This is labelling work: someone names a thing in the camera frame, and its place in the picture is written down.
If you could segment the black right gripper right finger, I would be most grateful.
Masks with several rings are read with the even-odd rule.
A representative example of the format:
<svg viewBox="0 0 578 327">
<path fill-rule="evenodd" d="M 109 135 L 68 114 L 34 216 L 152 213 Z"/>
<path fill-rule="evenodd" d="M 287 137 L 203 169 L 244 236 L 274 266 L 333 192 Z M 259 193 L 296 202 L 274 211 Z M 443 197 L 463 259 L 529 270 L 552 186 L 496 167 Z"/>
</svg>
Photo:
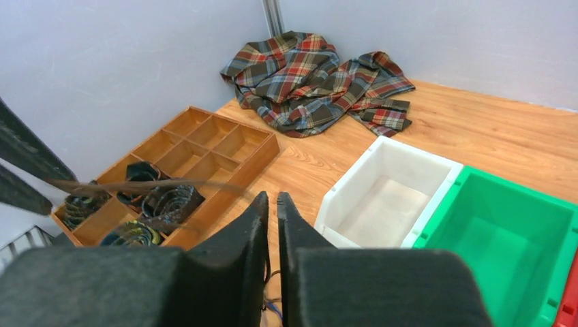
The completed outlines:
<svg viewBox="0 0 578 327">
<path fill-rule="evenodd" d="M 339 249 L 277 197 L 285 326 L 490 326 L 472 271 L 432 249 Z"/>
</svg>

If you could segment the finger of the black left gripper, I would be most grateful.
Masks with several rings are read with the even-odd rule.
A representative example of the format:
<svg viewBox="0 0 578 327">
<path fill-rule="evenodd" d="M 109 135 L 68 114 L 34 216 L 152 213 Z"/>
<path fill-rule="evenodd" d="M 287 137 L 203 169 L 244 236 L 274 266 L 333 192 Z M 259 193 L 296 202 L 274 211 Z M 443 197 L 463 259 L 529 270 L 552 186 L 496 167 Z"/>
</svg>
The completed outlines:
<svg viewBox="0 0 578 327">
<path fill-rule="evenodd" d="M 1 166 L 1 203 L 39 215 L 52 212 L 49 199 L 4 166 Z"/>
<path fill-rule="evenodd" d="M 1 101 L 1 158 L 43 181 L 77 179 L 4 101 Z"/>
</svg>

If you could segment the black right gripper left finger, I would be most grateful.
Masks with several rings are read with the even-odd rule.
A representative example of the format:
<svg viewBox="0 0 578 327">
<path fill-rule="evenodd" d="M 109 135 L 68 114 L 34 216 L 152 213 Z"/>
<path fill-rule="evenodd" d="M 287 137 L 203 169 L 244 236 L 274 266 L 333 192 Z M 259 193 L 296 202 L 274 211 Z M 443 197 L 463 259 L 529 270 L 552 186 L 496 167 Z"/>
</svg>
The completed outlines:
<svg viewBox="0 0 578 327">
<path fill-rule="evenodd" d="M 1 274 L 2 326 L 258 326 L 269 199 L 189 251 L 30 249 Z"/>
</svg>

